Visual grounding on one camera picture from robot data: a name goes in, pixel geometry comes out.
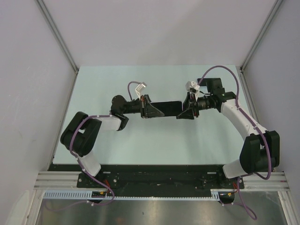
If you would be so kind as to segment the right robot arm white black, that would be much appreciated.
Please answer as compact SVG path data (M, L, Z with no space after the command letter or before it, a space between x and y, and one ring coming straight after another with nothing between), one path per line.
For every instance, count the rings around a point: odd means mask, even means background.
M200 91L206 87L208 95ZM199 85L194 81L186 83L187 96L182 104L182 112L177 119L190 119L199 116L201 110L217 109L237 129L244 143L237 160L223 165L223 172L216 176L221 188L233 183L233 178L267 171L267 176L280 163L280 136L276 131L268 131L240 106L238 96L226 92L219 78L204 78Z

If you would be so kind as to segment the black smartphone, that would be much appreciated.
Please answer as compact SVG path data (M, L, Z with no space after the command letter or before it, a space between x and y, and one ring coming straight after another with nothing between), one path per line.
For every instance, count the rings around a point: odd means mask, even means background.
M182 112L181 101L151 102L165 117L176 117Z

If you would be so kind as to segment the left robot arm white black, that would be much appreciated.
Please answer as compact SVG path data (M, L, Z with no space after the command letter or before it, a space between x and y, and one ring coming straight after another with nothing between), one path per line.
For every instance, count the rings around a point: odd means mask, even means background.
M129 120L125 114L140 113L143 118L163 117L165 114L152 105L149 96L127 101L116 95L112 99L109 115L87 115L77 112L60 137L60 143L73 155L82 170L88 174L87 182L97 188L103 184L101 165L92 149L99 131L121 131Z

